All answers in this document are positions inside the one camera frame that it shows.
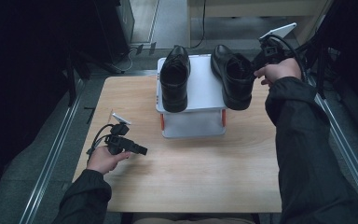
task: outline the black jacket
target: black jacket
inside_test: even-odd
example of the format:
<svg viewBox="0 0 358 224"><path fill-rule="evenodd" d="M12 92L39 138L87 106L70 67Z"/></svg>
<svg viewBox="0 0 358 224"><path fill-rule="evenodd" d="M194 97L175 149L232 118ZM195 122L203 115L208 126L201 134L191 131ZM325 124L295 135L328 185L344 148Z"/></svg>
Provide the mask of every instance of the black jacket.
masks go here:
<svg viewBox="0 0 358 224"><path fill-rule="evenodd" d="M339 170L328 144L330 123L316 91L294 77L269 90L267 113L276 126L281 223L358 224L358 194ZM53 223L103 223L111 188L85 170L69 188Z"/></svg>

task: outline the table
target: table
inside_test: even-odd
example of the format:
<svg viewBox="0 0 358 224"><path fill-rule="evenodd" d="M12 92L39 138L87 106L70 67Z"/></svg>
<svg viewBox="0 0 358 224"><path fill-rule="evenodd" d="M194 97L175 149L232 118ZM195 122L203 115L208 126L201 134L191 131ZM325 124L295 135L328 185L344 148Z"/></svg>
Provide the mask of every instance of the table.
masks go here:
<svg viewBox="0 0 358 224"><path fill-rule="evenodd" d="M132 122L125 137L147 147L104 179L112 186L108 211L178 213L281 212L275 127L264 107L268 87L255 81L244 111L227 111L224 135L166 139L156 111L157 76L110 77L103 86L74 180L86 168L95 134L115 112Z"/></svg>
<svg viewBox="0 0 358 224"><path fill-rule="evenodd" d="M191 18L202 18L203 3L204 0L187 0L188 44ZM205 17L287 17L288 24L297 23L294 33L301 45L313 36L332 3L333 0L207 0Z"/></svg>

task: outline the shoe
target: shoe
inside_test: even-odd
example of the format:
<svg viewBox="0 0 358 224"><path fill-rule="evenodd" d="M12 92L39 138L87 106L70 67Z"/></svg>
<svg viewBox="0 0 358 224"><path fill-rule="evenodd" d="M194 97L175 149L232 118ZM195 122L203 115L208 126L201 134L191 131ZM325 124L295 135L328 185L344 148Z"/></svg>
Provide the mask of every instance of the shoe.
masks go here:
<svg viewBox="0 0 358 224"><path fill-rule="evenodd" d="M244 110L252 100L255 81L251 62L228 47L218 45L211 55L213 74L222 80L223 101L233 110Z"/></svg>
<svg viewBox="0 0 358 224"><path fill-rule="evenodd" d="M187 80L190 59L185 48L176 46L168 55L159 72L162 105L168 112L177 113L187 108Z"/></svg>

